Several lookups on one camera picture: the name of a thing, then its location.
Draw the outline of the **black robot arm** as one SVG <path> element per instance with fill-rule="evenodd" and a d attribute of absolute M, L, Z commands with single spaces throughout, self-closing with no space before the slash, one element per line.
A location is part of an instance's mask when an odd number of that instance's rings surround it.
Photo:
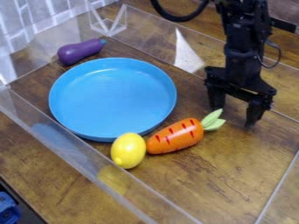
<path fill-rule="evenodd" d="M 192 20 L 208 3 L 214 3 L 221 17 L 222 31 L 226 37 L 224 45 L 225 66 L 204 68 L 204 84 L 208 89 L 209 106 L 220 109 L 225 96 L 248 103 L 245 127 L 250 128 L 270 109 L 276 89 L 261 79 L 264 46 L 270 45 L 272 34 L 266 0 L 202 0 L 194 12 L 174 16 L 166 12 L 157 0 L 149 0 L 162 18 L 172 22 Z"/>

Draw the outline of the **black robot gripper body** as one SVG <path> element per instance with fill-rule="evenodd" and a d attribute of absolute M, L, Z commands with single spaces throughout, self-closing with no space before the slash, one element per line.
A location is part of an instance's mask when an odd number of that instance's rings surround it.
<path fill-rule="evenodd" d="M 249 103 L 254 99 L 272 104 L 276 90 L 262 81 L 261 67 L 272 68 L 262 63 L 264 51 L 249 50 L 237 52 L 225 50 L 225 66 L 206 66 L 204 84 L 222 88 L 225 95 L 230 95 L 241 101 Z"/>

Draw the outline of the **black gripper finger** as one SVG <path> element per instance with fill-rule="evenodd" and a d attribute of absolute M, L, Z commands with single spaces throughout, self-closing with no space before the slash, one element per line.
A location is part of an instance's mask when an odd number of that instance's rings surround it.
<path fill-rule="evenodd" d="M 212 110 L 221 109 L 225 105 L 225 92 L 221 87 L 206 86 L 209 107 Z"/>
<path fill-rule="evenodd" d="M 269 110 L 269 104 L 265 101 L 254 99 L 248 103 L 246 120 L 244 124 L 246 129 L 250 129 L 254 126 L 266 110 Z"/>

